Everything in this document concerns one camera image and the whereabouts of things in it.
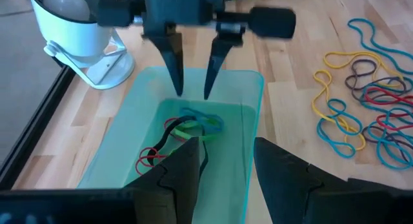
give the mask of teal plastic bin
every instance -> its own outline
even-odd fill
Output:
[[[221,70],[205,101],[206,72],[186,68],[181,97],[165,67],[140,72],[78,188],[121,188],[138,178],[140,151],[160,140],[166,119],[177,117],[183,107],[193,108],[219,115],[225,125],[217,138],[205,142],[209,162],[192,223],[244,223],[264,79],[254,71]],[[164,148],[176,147],[179,142],[170,137]]]

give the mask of wooden surface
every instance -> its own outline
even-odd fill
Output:
[[[349,19],[370,19],[378,28],[379,43],[413,52],[413,0],[240,0],[229,3],[228,10],[247,12],[254,5],[288,6],[297,14],[292,41],[264,41],[248,32],[244,47],[231,50],[223,66],[257,70],[264,75],[267,86],[258,135],[340,178],[362,178],[413,188],[413,170],[396,172],[385,168],[377,160],[372,145],[358,152],[354,159],[337,156],[317,137],[319,118],[310,109],[311,99],[321,89],[312,74],[326,68],[322,62],[324,54],[362,50],[358,34],[347,27]],[[369,35],[368,28],[363,29]],[[195,28],[180,28],[180,31],[184,36],[185,66],[206,68],[214,31]],[[76,187],[139,71],[146,66],[164,65],[152,43],[141,39],[142,28],[118,32],[136,59],[133,75],[107,91],[94,90],[76,77],[15,188]],[[411,68],[408,59],[396,59]],[[330,71],[334,77],[332,97],[345,100],[351,114],[365,125],[370,123],[377,114],[360,107],[343,84],[350,74],[349,68]],[[324,101],[317,106],[327,113]],[[339,138],[341,134],[336,132],[336,136]],[[255,173],[251,180],[248,220],[270,223]]]

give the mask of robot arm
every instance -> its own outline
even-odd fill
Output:
[[[99,0],[96,13],[101,26],[143,25],[143,37],[160,51],[179,96],[183,93],[184,72],[182,34],[176,32],[176,26],[215,28],[205,99],[230,49],[242,46],[245,30],[259,37],[291,39],[296,26],[296,15],[290,9],[253,7],[247,14],[226,12],[225,0]]]

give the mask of plastic bin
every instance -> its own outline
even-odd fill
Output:
[[[243,223],[264,79],[254,71],[222,70],[204,101],[206,72],[186,68],[181,97],[165,67],[140,72],[78,187],[121,188],[136,179],[141,149],[159,141],[163,123],[178,116],[180,108],[194,108],[219,115],[225,126],[219,137],[206,142],[209,163],[193,223]]]

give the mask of pile of rubber bands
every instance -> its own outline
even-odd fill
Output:
[[[372,29],[372,36],[370,38],[370,44],[372,46],[364,43],[363,31],[355,26],[354,23],[365,23]],[[374,40],[376,27],[369,20],[360,18],[352,19],[347,25],[359,33],[361,45],[371,52],[329,52],[325,55],[324,62],[331,69],[341,69],[351,64],[352,75],[345,79],[345,85],[350,89],[352,97],[364,108],[381,112],[382,114],[363,128],[359,119],[346,112],[347,105],[344,101],[340,99],[330,99],[328,87],[332,82],[332,76],[327,70],[319,70],[313,77],[323,86],[323,89],[312,100],[312,109],[321,118],[317,124],[317,134],[341,157],[353,157],[357,150],[365,148],[367,141],[376,145],[377,157],[386,167],[395,170],[413,167],[413,136],[406,133],[406,131],[413,128],[413,96],[408,95],[408,93],[413,90],[413,80],[403,76],[403,74],[413,75],[413,71],[401,68],[397,61],[387,52],[406,56],[410,59],[413,59],[413,55],[377,44]],[[327,60],[327,57],[331,55],[352,57],[342,65],[333,65]],[[389,69],[381,60],[380,55],[388,58],[396,70]],[[369,59],[356,59],[360,56],[368,57]],[[361,63],[370,64],[372,70],[359,73],[358,65]],[[383,68],[391,76],[377,79],[376,74],[379,68]],[[328,77],[328,81],[326,82],[318,77],[319,74],[325,74]],[[357,83],[359,79],[364,76],[372,76],[372,82],[358,87]],[[330,109],[329,115],[324,115],[316,107],[317,99],[324,93],[326,93],[327,107]],[[357,127],[350,126],[345,118],[353,120],[357,124]],[[323,130],[322,124],[325,121],[336,124],[338,129],[345,134],[343,141],[331,140]],[[361,141],[360,146],[354,147],[348,143],[349,136],[358,136]],[[349,148],[350,152],[346,153],[342,147]]]
[[[161,149],[165,146],[166,141],[169,136],[174,137],[176,140],[184,143],[192,137],[198,137],[203,144],[205,151],[205,157],[199,169],[199,175],[202,175],[207,163],[208,163],[208,152],[205,145],[206,141],[213,140],[223,131],[224,121],[217,115],[214,114],[204,114],[200,111],[191,108],[182,108],[179,111],[180,117],[171,117],[164,123],[165,132],[159,142],[153,147],[144,148],[140,154],[139,159],[136,161],[135,170],[141,176],[143,173],[139,171],[139,164],[145,167],[153,168],[155,167],[154,160],[157,159],[160,162],[169,155],[173,154],[172,150],[169,154],[160,154]],[[191,130],[201,132],[200,135],[192,135],[188,132]]]

